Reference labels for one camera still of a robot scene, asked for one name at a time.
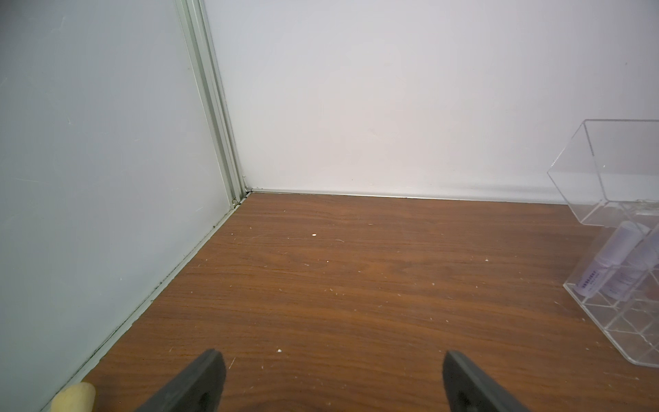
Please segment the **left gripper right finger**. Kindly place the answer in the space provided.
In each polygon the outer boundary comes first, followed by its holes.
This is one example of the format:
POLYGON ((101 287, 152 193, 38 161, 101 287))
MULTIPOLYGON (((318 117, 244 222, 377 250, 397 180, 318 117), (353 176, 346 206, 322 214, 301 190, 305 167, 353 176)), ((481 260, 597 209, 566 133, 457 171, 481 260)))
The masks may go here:
POLYGON ((530 412, 468 356, 446 352, 442 375, 450 411, 530 412))

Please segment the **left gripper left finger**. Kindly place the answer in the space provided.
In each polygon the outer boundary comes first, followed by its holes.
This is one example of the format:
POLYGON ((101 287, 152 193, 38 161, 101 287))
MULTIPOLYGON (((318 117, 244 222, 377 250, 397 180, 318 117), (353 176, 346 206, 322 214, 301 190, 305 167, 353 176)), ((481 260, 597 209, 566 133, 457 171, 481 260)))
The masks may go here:
POLYGON ((204 351, 135 412, 215 412, 221 403, 227 367, 218 350, 204 351))

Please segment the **lilac lip tube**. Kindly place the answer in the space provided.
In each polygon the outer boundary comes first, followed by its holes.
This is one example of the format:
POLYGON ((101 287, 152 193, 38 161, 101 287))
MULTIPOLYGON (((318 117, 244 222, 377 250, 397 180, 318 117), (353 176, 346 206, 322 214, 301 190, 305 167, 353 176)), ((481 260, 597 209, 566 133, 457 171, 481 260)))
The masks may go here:
POLYGON ((593 257, 573 290, 585 298, 594 296, 648 233, 650 228, 645 225, 623 221, 593 257))
POLYGON ((628 301, 637 284, 657 264, 657 247, 650 241, 642 242, 602 287, 602 293, 614 300, 628 301))

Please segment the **clear acrylic lipstick organizer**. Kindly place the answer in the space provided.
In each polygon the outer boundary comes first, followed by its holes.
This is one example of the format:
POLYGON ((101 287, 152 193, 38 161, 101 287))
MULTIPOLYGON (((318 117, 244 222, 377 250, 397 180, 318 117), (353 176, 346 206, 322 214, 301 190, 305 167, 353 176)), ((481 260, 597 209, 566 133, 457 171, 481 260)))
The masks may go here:
POLYGON ((547 172, 599 233, 564 287, 634 365, 658 366, 658 122, 587 119, 547 172))

